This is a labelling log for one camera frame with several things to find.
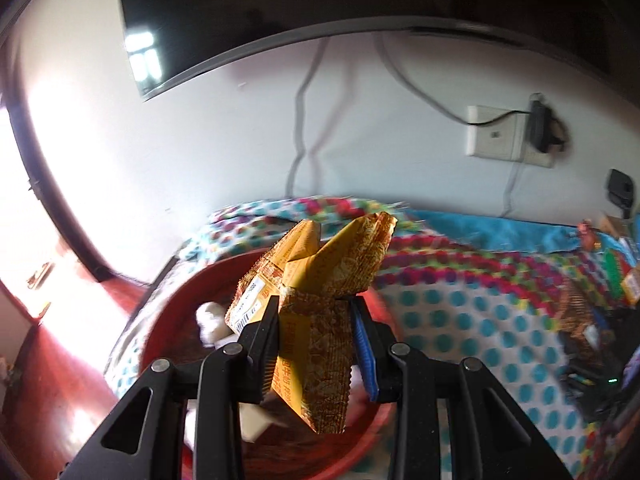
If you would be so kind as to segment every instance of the black tv screen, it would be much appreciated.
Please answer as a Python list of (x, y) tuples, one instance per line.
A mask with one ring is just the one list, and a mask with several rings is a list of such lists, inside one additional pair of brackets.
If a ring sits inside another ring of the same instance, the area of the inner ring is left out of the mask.
[(153, 97), (232, 60), (373, 30), (498, 41), (590, 70), (640, 102), (640, 56), (605, 0), (122, 0), (140, 93)]

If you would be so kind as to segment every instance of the red floor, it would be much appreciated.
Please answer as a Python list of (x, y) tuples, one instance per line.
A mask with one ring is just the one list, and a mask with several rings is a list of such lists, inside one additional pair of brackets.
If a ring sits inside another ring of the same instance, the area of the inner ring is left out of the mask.
[(113, 407), (102, 377), (108, 355), (145, 292), (123, 280), (95, 283), (73, 263), (19, 358), (2, 433), (33, 480), (54, 480)]

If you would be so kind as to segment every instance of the metal screw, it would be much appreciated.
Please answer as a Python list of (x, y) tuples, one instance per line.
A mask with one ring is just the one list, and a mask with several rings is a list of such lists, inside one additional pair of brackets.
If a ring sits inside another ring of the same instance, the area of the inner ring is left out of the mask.
[(470, 372), (477, 372), (482, 368), (482, 361), (475, 357), (468, 357), (463, 361), (465, 368)]
[(411, 347), (407, 343), (393, 343), (391, 345), (391, 353), (402, 357), (407, 355), (411, 351)]
[(156, 359), (151, 363), (151, 369), (155, 372), (165, 372), (169, 369), (171, 363), (167, 359)]
[(240, 343), (229, 343), (223, 349), (226, 355), (238, 355), (241, 351), (242, 345)]

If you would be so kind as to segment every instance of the yellow snack bag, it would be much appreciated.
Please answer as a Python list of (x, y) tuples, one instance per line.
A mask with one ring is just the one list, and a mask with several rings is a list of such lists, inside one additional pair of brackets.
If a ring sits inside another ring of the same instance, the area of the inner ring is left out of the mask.
[(261, 319), (280, 295), (280, 349), (273, 389), (317, 433), (340, 433), (353, 361), (345, 296), (367, 289), (388, 248), (396, 219), (356, 218), (320, 248), (320, 226), (304, 221), (240, 281), (226, 323), (237, 333)]

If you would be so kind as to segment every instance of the colorful blanket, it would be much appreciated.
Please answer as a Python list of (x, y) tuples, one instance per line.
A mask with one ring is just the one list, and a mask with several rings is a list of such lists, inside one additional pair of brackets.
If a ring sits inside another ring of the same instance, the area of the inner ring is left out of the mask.
[[(120, 338), (105, 372), (111, 388), (121, 397), (135, 381), (141, 349), (158, 313), (201, 268), (270, 247), (305, 218), (322, 222), (323, 235), (331, 237), (351, 219), (381, 210), (399, 222), (374, 286), (399, 321), (404, 339), (435, 359), (481, 358), (577, 476), (589, 460), (593, 428), (564, 398), (557, 380), (565, 363), (555, 334), (558, 285), (569, 276), (594, 304), (608, 306), (612, 300), (598, 256), (577, 248), (575, 230), (566, 227), (536, 224), (536, 231), (551, 240), (537, 246), (558, 252), (497, 252), (446, 237), (401, 205), (371, 200), (306, 198), (223, 209), (180, 251), (178, 264)], [(444, 407), (440, 415), (442, 475), (450, 478)], [(345, 478), (386, 478), (391, 431)]]

